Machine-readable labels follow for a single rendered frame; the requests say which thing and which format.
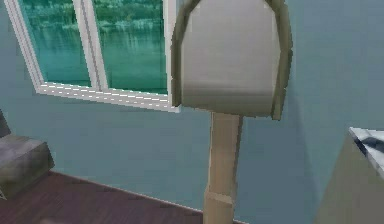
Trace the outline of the beige floor lamp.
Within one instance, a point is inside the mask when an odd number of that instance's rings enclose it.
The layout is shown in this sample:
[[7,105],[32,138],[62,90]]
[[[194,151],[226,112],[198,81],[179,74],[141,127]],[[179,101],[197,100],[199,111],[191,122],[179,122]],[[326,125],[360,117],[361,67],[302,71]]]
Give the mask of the beige floor lamp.
[[211,114],[203,224],[233,224],[246,117],[282,116],[293,41],[286,0],[185,0],[172,35],[174,106]]

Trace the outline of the white framed window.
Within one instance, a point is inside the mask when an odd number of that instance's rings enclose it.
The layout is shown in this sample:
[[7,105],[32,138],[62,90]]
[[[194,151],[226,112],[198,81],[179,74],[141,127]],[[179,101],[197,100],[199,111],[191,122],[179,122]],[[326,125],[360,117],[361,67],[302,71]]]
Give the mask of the white framed window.
[[176,0],[3,0],[36,93],[177,113]]

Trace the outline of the beige cabinet with marble top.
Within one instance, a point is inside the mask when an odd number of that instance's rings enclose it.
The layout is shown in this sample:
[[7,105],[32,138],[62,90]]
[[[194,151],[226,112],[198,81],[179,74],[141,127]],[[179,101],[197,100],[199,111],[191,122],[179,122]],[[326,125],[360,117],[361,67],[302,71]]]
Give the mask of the beige cabinet with marble top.
[[348,129],[313,224],[384,224],[384,131]]

